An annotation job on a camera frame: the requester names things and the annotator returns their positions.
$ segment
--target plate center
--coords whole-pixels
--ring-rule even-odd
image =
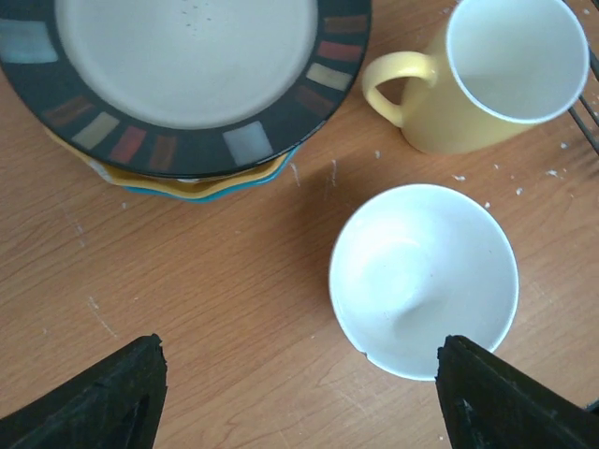
[[[316,0],[56,1],[66,55],[88,86],[177,129],[236,123],[274,103],[310,57],[317,15]]]

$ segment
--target wood grain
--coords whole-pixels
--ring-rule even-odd
[[[597,42],[591,2],[571,3]],[[375,0],[367,62],[422,49],[453,6]],[[599,158],[569,116],[430,157],[354,87],[295,158],[299,185],[288,167],[200,206],[107,185],[4,78],[0,98],[0,415],[156,332],[169,386],[157,449],[449,447],[434,385],[369,364],[329,304],[343,223],[410,182],[489,202],[510,238],[520,304],[498,355],[576,404],[599,397]]]

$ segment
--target white bowl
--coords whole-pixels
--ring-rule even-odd
[[[345,336],[374,365],[432,381],[446,336],[499,346],[516,314],[518,267],[502,228],[468,196],[406,185],[347,222],[329,291]]]

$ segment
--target metal rack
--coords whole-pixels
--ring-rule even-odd
[[[599,0],[591,0],[591,1],[594,4],[594,6],[597,8],[597,10],[599,10]],[[592,51],[591,48],[589,48],[589,52],[591,53],[591,71],[592,71],[593,75],[595,76],[595,79],[599,81],[599,59],[597,59],[597,56],[595,56],[595,53]],[[599,114],[597,114],[597,112],[595,112],[592,109],[591,104],[584,97],[584,94],[580,96],[579,101],[582,104],[582,106],[584,107],[584,109],[587,110],[587,112],[591,116],[592,120],[595,123],[595,127],[599,127],[599,117],[598,117]],[[599,154],[599,142],[594,137],[593,131],[580,118],[580,115],[578,115],[578,113],[575,111],[574,107],[570,108],[570,115],[572,116],[574,121],[577,123],[578,127],[580,128],[580,131],[582,131],[582,134],[584,134],[585,138],[587,138],[589,143],[591,143],[592,148],[595,150],[595,152],[597,154]]]

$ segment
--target stacked plates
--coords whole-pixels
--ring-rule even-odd
[[[341,105],[370,0],[0,0],[0,61],[106,181],[207,201],[272,180]]]

